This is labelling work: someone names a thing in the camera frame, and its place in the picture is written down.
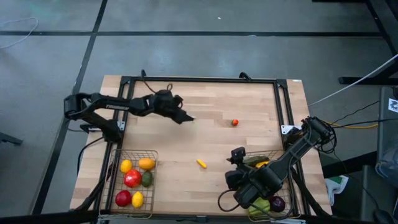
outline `green object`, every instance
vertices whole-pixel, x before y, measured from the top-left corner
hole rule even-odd
[[[343,178],[341,178],[340,176],[338,176],[338,177],[330,177],[328,179],[331,180],[331,181],[336,182],[337,184],[341,184],[342,181],[343,181]]]
[[[271,209],[271,205],[269,203],[268,200],[266,199],[262,199],[262,198],[257,198],[254,202],[254,205],[257,205],[259,208],[263,209],[266,212],[269,212],[269,210]],[[250,206],[248,208],[248,212],[250,216],[256,216],[256,215],[262,215],[262,211],[254,208],[253,206]]]
[[[255,167],[257,163],[264,161],[269,161],[269,158],[266,156],[253,156],[243,159],[243,163],[251,167]]]
[[[141,184],[144,187],[149,187],[152,184],[152,173],[149,170],[142,175]]]

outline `lemon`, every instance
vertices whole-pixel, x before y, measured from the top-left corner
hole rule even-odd
[[[269,163],[269,161],[259,162],[259,163],[256,164],[256,168],[260,168],[260,167],[262,167],[263,165],[268,165],[268,163]]]
[[[142,195],[142,193],[136,192],[131,198],[131,203],[134,208],[141,207],[144,203],[144,196]]]
[[[132,162],[128,159],[123,160],[122,164],[120,164],[120,171],[123,173],[127,173],[132,168]]]

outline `white cable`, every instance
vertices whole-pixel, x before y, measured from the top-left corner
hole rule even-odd
[[[369,77],[369,76],[371,76],[371,75],[377,73],[378,71],[380,71],[381,69],[383,69],[388,63],[390,63],[391,61],[393,61],[393,60],[396,59],[397,57],[398,57],[398,55],[393,56],[390,60],[386,61],[384,64],[382,64],[380,67],[378,67],[377,69],[375,69],[373,72],[371,72],[371,73],[365,75],[365,77],[361,78],[360,80],[358,80],[358,81],[354,82],[353,84],[351,84],[351,85],[349,85],[349,86],[346,86],[346,87],[344,87],[344,88],[342,88],[342,89],[340,89],[340,90],[338,90],[338,91],[336,91],[336,92],[334,92],[334,93],[328,95],[327,97],[324,97],[324,98],[322,98],[322,99],[320,99],[320,100],[318,100],[318,101],[316,101],[316,102],[314,102],[314,103],[311,103],[309,106],[315,105],[315,104],[317,104],[317,103],[319,103],[319,102],[321,102],[321,101],[323,101],[323,100],[325,100],[325,99],[327,99],[327,98],[329,98],[329,97],[331,97],[331,96],[334,96],[334,95],[336,95],[337,93],[339,93],[339,92],[341,92],[341,91],[343,91],[343,90],[346,90],[346,89],[348,89],[349,87],[351,87],[351,86],[353,86],[353,85],[359,83],[360,81],[364,80],[365,78],[367,78],[367,77]]]
[[[13,46],[13,45],[16,45],[16,44],[18,44],[19,42],[25,40],[25,39],[33,32],[33,30],[36,29],[37,25],[39,24],[39,20],[38,20],[36,17],[30,17],[30,18],[18,19],[18,20],[14,20],[14,21],[6,21],[6,22],[2,22],[2,23],[1,23],[0,27],[6,25],[6,24],[8,24],[8,23],[20,22],[20,21],[25,21],[25,20],[30,20],[30,19],[36,20],[36,24],[35,24],[35,26],[33,27],[33,29],[31,29],[30,32],[29,32],[24,38],[22,38],[21,40],[18,40],[18,41],[15,41],[14,43],[11,43],[11,44],[9,44],[9,45],[0,47],[0,50],[1,50],[1,49],[6,49],[6,48],[8,48],[8,47],[11,47],[11,46]]]

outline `yellow lemon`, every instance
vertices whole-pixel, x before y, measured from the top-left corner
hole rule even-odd
[[[131,199],[132,206],[134,208],[139,208],[144,203],[144,196],[141,192],[136,192]]]
[[[120,164],[120,171],[123,173],[127,173],[132,168],[132,162],[128,159],[123,160],[122,164]]]

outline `gray floor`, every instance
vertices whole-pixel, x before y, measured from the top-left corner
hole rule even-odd
[[[92,30],[100,4],[0,0],[0,21],[37,17],[37,30]],[[30,21],[0,30],[31,27]],[[109,0],[99,29],[377,32],[364,4],[311,0]],[[18,38],[0,36],[0,45]],[[24,140],[19,147],[0,145],[0,216],[29,212],[60,124],[62,100],[72,90],[88,39],[34,36],[0,50],[0,131]],[[302,79],[311,103],[340,89],[338,77],[364,76],[390,57],[378,37],[97,37],[81,91],[98,91],[103,75],[138,75],[142,68],[148,75],[197,77],[236,77],[245,71],[253,78]],[[355,86],[310,112],[334,121],[378,98],[378,86]],[[342,123],[376,118],[373,106]],[[337,135],[342,159],[376,150],[376,129],[339,129]],[[68,210],[85,142],[85,134],[68,132],[44,212]]]

